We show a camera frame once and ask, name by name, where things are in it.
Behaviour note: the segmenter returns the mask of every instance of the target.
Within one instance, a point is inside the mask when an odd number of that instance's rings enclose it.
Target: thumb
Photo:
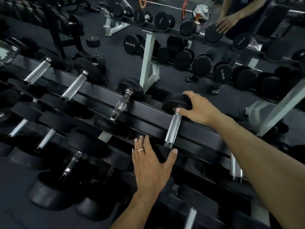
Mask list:
[[[177,108],[176,109],[177,113],[179,113],[180,115],[185,116],[185,117],[189,117],[189,111],[190,110],[186,110],[184,108]]]
[[[178,155],[178,150],[177,149],[173,149],[172,151],[170,151],[170,154],[168,155],[168,158],[166,160],[166,162],[164,163],[164,167],[166,169],[172,169],[173,165],[177,159],[177,155]]]

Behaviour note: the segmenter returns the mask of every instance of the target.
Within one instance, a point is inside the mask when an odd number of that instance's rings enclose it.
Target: person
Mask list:
[[[176,111],[192,121],[214,128],[226,142],[247,178],[284,229],[305,228],[305,165],[256,137],[232,118],[221,113],[206,98],[183,92],[192,110]],[[111,229],[142,229],[148,215],[170,177],[178,150],[159,163],[149,137],[135,140],[132,161],[138,189],[129,206]]]
[[[254,29],[272,0],[224,0],[216,21],[217,31],[234,39]]]

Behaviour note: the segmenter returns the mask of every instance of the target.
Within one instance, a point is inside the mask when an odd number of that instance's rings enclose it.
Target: hand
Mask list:
[[[143,136],[140,136],[139,140],[135,139],[132,161],[135,167],[138,192],[157,198],[170,178],[177,154],[178,150],[173,149],[168,155],[167,161],[161,164],[150,145],[148,136],[145,139]]]
[[[192,102],[192,110],[186,110],[184,108],[177,108],[176,112],[180,115],[186,116],[192,121],[213,127],[213,122],[217,120],[217,117],[221,117],[222,113],[214,107],[207,98],[202,97],[199,94],[195,94],[192,91],[183,92],[187,95]]]
[[[226,34],[228,30],[230,30],[235,24],[240,20],[237,14],[232,14],[230,16],[219,19],[216,22],[216,26],[218,26],[217,31],[219,33]]]

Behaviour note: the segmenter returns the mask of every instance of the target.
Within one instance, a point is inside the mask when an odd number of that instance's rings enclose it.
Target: person's left hand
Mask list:
[[[178,150],[173,149],[165,163],[160,163],[153,151],[149,137],[135,139],[135,150],[132,151],[132,161],[135,167],[135,177],[138,192],[158,197],[165,187],[173,165],[177,159]]]
[[[230,16],[224,17],[216,22],[218,26],[218,33],[226,34],[235,24],[239,21],[239,16],[237,14],[232,14]]]

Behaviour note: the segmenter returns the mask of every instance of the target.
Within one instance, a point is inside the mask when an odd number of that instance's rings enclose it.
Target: forearm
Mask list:
[[[158,195],[136,192],[110,229],[142,229]]]
[[[232,0],[224,0],[221,6],[219,19],[225,17],[231,7]]]
[[[259,10],[264,4],[266,0],[254,0],[245,8],[241,9],[240,11],[236,12],[239,19],[243,19],[251,14],[254,14],[257,10]]]
[[[283,228],[305,228],[305,165],[265,143],[224,114],[215,117],[212,126]]]

